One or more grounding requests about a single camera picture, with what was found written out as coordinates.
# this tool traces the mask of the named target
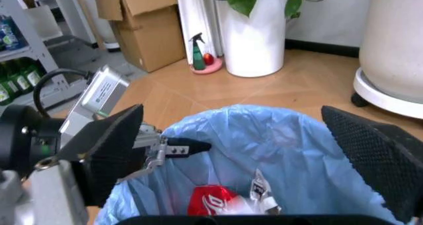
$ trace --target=trash can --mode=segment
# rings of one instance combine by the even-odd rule
[[[249,197],[260,169],[284,215],[367,215],[403,224],[383,207],[322,122],[281,108],[235,105],[186,117],[168,137],[212,148],[168,159],[151,174],[117,184],[98,214],[108,225],[139,215],[186,215],[193,189],[223,185]]]

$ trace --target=parquet floor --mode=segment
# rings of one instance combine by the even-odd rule
[[[396,124],[423,140],[422,120],[374,106],[356,108],[350,103],[358,67],[356,58],[288,50],[279,72],[260,78],[239,78],[225,69],[211,75],[194,75],[186,60],[181,60],[132,82],[114,112],[144,104],[144,121],[165,129],[187,115],[232,104],[285,107],[318,120],[321,106],[330,105]],[[96,212],[90,208],[90,217]]]

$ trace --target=spray bottle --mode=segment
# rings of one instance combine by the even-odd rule
[[[204,70],[206,68],[206,64],[204,63],[204,59],[203,59],[203,54],[201,53],[197,43],[198,40],[205,43],[203,39],[201,38],[201,35],[202,33],[199,33],[190,39],[190,41],[192,41],[193,66],[195,70]]]

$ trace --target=blue plastic bag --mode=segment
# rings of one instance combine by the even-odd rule
[[[280,108],[235,105],[189,116],[164,134],[210,142],[209,152],[169,159],[153,173],[115,186],[96,224],[138,215],[185,215],[193,189],[220,184],[249,196],[259,168],[283,214],[362,214],[394,224],[326,126]]]

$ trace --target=cardboard box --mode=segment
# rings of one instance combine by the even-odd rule
[[[177,0],[96,0],[126,60],[151,72],[185,57]]]

